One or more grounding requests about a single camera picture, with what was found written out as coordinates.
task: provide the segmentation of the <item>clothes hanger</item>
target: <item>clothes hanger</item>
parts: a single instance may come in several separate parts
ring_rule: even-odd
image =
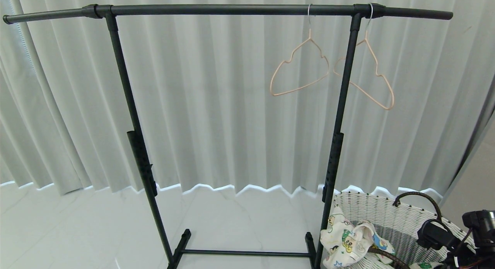
[[[351,81],[349,81],[349,83],[352,84],[353,86],[357,87],[357,89],[359,89],[362,93],[364,93],[364,95],[368,96],[368,98],[370,98],[371,100],[373,100],[373,102],[375,102],[377,105],[379,105],[383,109],[389,111],[395,105],[394,91],[393,91],[392,87],[390,86],[390,83],[389,83],[389,80],[387,80],[387,77],[385,77],[385,75],[378,74],[378,60],[377,60],[377,58],[375,56],[375,53],[373,52],[373,49],[371,49],[370,43],[368,42],[368,26],[370,25],[370,21],[373,18],[373,4],[369,3],[369,5],[371,6],[371,15],[370,15],[370,19],[368,20],[368,24],[366,25],[366,30],[364,32],[364,40],[362,40],[361,42],[357,43],[356,44],[356,47],[359,46],[359,45],[361,45],[361,44],[363,44],[363,43],[366,43],[366,46],[368,47],[371,55],[373,56],[373,59],[375,60],[375,76],[381,77],[383,79],[383,81],[385,81],[385,83],[387,84],[387,87],[389,88],[390,95],[391,95],[390,106],[389,107],[385,107],[384,105],[382,105],[381,103],[379,103],[377,100],[375,100],[375,98],[373,98],[371,95],[369,95],[366,91],[364,91],[361,87],[359,87],[357,84],[355,84],[355,83],[353,83]],[[335,71],[335,68],[336,68],[337,64],[340,61],[343,61],[343,60],[345,60],[345,57],[338,59],[336,61],[335,65],[334,65],[334,74],[338,75],[339,77],[342,77],[342,75],[340,75],[339,73],[337,73]]]
[[[325,77],[327,77],[329,74],[330,74],[330,64],[328,62],[328,59],[325,55],[323,55],[323,52],[321,51],[321,48],[320,46],[318,46],[318,44],[313,40],[313,38],[311,38],[311,17],[309,16],[309,8],[311,7],[311,4],[308,5],[308,20],[309,20],[309,35],[308,35],[308,39],[306,39],[304,42],[302,42],[301,44],[299,44],[293,51],[292,53],[290,54],[290,59],[288,61],[282,61],[279,66],[277,67],[277,70],[275,70],[275,73],[273,74],[272,76],[272,80],[270,81],[270,93],[273,95],[273,96],[280,96],[280,95],[284,95],[284,94],[287,94],[287,93],[291,93],[291,92],[294,92],[294,91],[298,91],[298,90],[301,90],[303,89],[304,87],[308,87],[312,84],[314,84],[315,82],[318,82],[322,79],[324,79]],[[290,91],[284,91],[284,92],[281,92],[281,93],[274,93],[273,92],[273,81],[275,79],[275,76],[277,75],[280,67],[285,64],[285,63],[291,63],[292,62],[292,58],[294,58],[294,53],[295,51],[297,51],[298,49],[300,49],[304,44],[306,44],[307,42],[311,42],[313,43],[317,48],[318,50],[320,51],[320,58],[322,59],[325,59],[325,61],[327,62],[327,67],[328,67],[328,70],[327,70],[327,73],[325,75],[323,75],[323,77],[320,77],[319,79],[309,83],[309,84],[306,84],[304,86],[301,86],[301,87],[298,87],[298,88],[295,88],[295,89],[292,89]]]

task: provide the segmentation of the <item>horizontal bar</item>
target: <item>horizontal bar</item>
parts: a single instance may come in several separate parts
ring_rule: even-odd
[[[260,257],[299,257],[309,258],[309,253],[283,253],[283,252],[253,252],[253,251],[217,251],[217,250],[189,250],[181,251],[183,254],[200,255],[251,255]]]
[[[63,19],[70,17],[101,18],[112,15],[307,15],[308,5],[243,5],[243,4],[170,4],[170,5],[87,5],[80,9],[57,10],[19,15],[4,15],[7,24],[17,22]],[[311,5],[311,15],[354,15],[360,13],[369,18],[368,4],[355,5]],[[452,18],[452,12],[388,8],[373,3],[373,18],[415,17],[423,19]]]

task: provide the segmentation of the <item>beige wall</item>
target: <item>beige wall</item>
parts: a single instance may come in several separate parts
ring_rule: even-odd
[[[463,227],[461,216],[468,211],[495,209],[495,116],[492,116],[471,155],[449,188],[441,210]]]

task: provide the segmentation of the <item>clothes rack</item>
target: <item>clothes rack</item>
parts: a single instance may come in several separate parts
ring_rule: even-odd
[[[379,17],[414,17],[421,19],[442,19],[449,20],[452,18],[452,12],[437,10],[407,9],[407,8],[390,8],[377,3],[373,5],[372,19]],[[341,126],[345,100],[349,87],[350,73],[352,70],[352,61],[357,44],[357,35],[361,25],[361,19],[369,19],[371,15],[371,5],[354,4],[354,5],[311,5],[308,13],[308,5],[87,5],[79,9],[56,10],[47,12],[36,12],[30,14],[4,15],[3,20],[7,24],[18,22],[63,19],[70,17],[89,17],[93,19],[105,19],[113,45],[113,51],[117,62],[120,79],[124,89],[127,106],[131,116],[134,130],[127,132],[131,148],[138,165],[139,174],[145,188],[147,200],[150,204],[152,214],[159,232],[163,248],[168,258],[168,269],[175,269],[184,254],[206,254],[206,255],[257,255],[270,257],[304,257],[309,258],[311,269],[319,269],[323,246],[318,243],[318,249],[315,250],[313,237],[310,232],[306,233],[305,240],[307,244],[306,253],[290,252],[259,252],[259,251],[219,251],[219,250],[191,250],[186,249],[191,232],[186,229],[182,234],[180,242],[172,253],[168,238],[166,235],[163,222],[156,204],[157,189],[152,174],[152,164],[148,158],[143,132],[136,110],[136,104],[132,95],[131,83],[125,64],[124,54],[118,34],[116,17],[120,15],[345,15],[352,18],[350,23],[350,36],[348,41],[345,66],[342,75],[341,91],[339,103],[335,117],[335,127],[332,138],[332,146],[329,154],[327,174],[323,188],[323,215],[320,229],[327,227],[327,220],[330,212],[332,195],[335,186],[337,168],[342,151],[343,133]]]

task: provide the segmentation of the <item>white curtain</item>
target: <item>white curtain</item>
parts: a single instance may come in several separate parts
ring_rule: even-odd
[[[16,13],[91,3],[376,2],[453,11],[451,21],[383,17],[371,22],[369,40],[379,72],[394,88],[396,106],[386,112],[350,86],[339,190],[352,184],[364,191],[376,186],[396,191],[401,186],[443,193],[492,98],[495,0],[10,2]],[[330,75],[280,97],[268,91],[277,65],[307,38],[307,17],[153,16],[117,21],[160,187],[233,184],[241,190],[248,184],[282,184],[292,192],[298,186],[314,191],[323,183],[341,79]],[[333,66],[345,54],[350,17],[311,17],[311,27]],[[11,30],[8,41],[3,37],[6,28]],[[36,21],[14,29],[2,24],[2,182],[53,182],[61,193],[90,185],[141,189],[126,136],[131,121],[104,20]],[[275,88],[292,89],[325,72],[314,48],[305,46],[280,71]],[[387,88],[373,72],[373,58],[364,46],[358,47],[352,81],[387,104]]]

